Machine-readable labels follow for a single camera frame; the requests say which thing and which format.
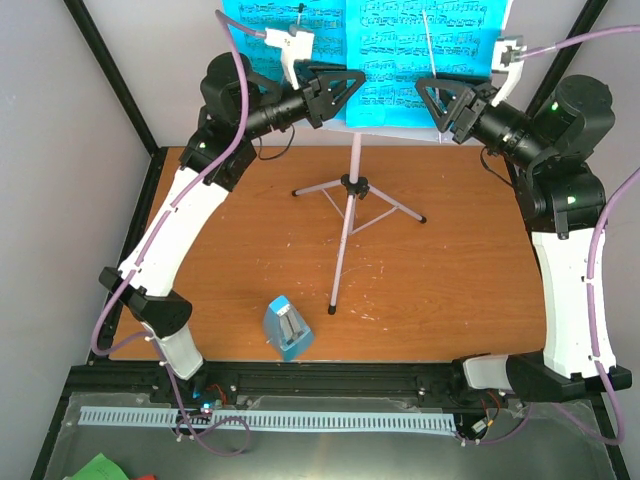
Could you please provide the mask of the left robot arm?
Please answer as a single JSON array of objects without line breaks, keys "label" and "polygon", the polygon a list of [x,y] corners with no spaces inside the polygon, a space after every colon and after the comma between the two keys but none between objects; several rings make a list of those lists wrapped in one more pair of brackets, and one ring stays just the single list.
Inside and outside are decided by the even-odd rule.
[{"label": "left robot arm", "polygon": [[169,193],[133,252],[99,281],[125,305],[175,375],[186,402],[201,400],[208,378],[188,327],[191,303],[173,289],[178,270],[201,229],[239,183],[258,154],[254,140],[299,121],[319,128],[364,85],[361,70],[297,60],[293,78],[279,84],[252,69],[243,54],[215,57],[200,83],[198,128],[180,157]]}]

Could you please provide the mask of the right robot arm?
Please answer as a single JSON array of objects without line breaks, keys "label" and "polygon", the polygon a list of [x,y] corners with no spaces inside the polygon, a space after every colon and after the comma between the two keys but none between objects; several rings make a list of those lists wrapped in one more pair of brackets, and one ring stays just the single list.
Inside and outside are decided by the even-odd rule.
[{"label": "right robot arm", "polygon": [[609,87],[568,76],[531,116],[480,78],[422,77],[415,87],[440,131],[459,144],[474,139],[515,166],[512,187],[543,283],[544,346],[462,359],[466,387],[558,403],[628,389],[632,374],[612,351],[604,315],[607,197],[587,163],[615,122]]}]

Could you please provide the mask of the blue sheet music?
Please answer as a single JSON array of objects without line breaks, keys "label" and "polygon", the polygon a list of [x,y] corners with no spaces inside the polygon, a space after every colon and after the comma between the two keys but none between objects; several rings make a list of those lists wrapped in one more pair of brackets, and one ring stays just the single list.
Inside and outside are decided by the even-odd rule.
[{"label": "blue sheet music", "polygon": [[297,24],[290,25],[286,30],[278,30],[272,27],[259,30],[233,20],[221,10],[216,10],[215,14],[222,26],[230,47],[230,69],[232,74],[229,83],[232,86],[232,90],[238,91],[239,95],[239,100],[232,100],[231,103],[233,104],[232,109],[236,109],[236,113],[239,115],[237,120],[239,129],[243,131],[246,128],[249,116],[249,80],[247,79],[249,68],[245,67],[241,60],[241,55],[233,40],[230,28],[234,27],[236,30],[250,37],[263,41],[267,47],[279,49],[281,51],[280,62],[284,78],[294,89],[298,89],[301,86],[301,80],[298,79],[294,66],[296,64],[302,65],[303,63],[309,67],[312,66],[310,61],[314,43],[314,33]]},{"label": "blue sheet music", "polygon": [[366,81],[348,101],[349,128],[433,128],[415,83],[487,77],[510,1],[348,1],[346,60]]}]

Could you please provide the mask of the blue metronome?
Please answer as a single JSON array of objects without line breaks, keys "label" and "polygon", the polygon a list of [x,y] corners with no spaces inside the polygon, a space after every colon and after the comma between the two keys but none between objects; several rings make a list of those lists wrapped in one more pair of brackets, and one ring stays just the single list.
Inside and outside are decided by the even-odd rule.
[{"label": "blue metronome", "polygon": [[312,345],[314,334],[290,300],[280,295],[267,307],[263,330],[284,362],[293,362]]}]

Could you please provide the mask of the white tripod music stand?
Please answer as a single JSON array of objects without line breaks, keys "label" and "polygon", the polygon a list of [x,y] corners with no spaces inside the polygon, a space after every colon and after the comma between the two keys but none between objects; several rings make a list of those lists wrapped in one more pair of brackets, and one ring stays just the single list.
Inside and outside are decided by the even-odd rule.
[{"label": "white tripod music stand", "polygon": [[[418,214],[416,211],[410,209],[401,202],[395,200],[389,195],[385,194],[381,190],[371,185],[367,178],[360,175],[361,166],[361,151],[362,151],[362,137],[363,132],[356,130],[352,136],[351,144],[351,156],[349,163],[349,172],[344,174],[340,179],[317,184],[314,186],[297,189],[292,191],[294,197],[300,197],[306,194],[314,192],[322,192],[325,197],[330,201],[336,211],[342,215],[343,223],[340,235],[340,242],[338,247],[335,273],[333,278],[331,295],[329,297],[328,314],[335,315],[337,312],[338,295],[340,290],[340,284],[344,271],[344,261],[346,257],[347,243],[349,237],[353,234],[364,230],[365,228],[372,226],[387,216],[393,214],[395,211],[400,210],[407,214],[414,220],[417,220],[420,224],[425,224],[427,219],[424,215]],[[337,203],[333,200],[328,193],[330,188],[342,186],[346,191],[346,204],[343,210],[341,210]],[[368,193],[372,193],[377,198],[383,200],[390,205],[390,209],[385,213],[377,216],[373,220],[361,225],[358,228],[354,227],[356,220],[356,205],[358,200],[364,199]]]}]

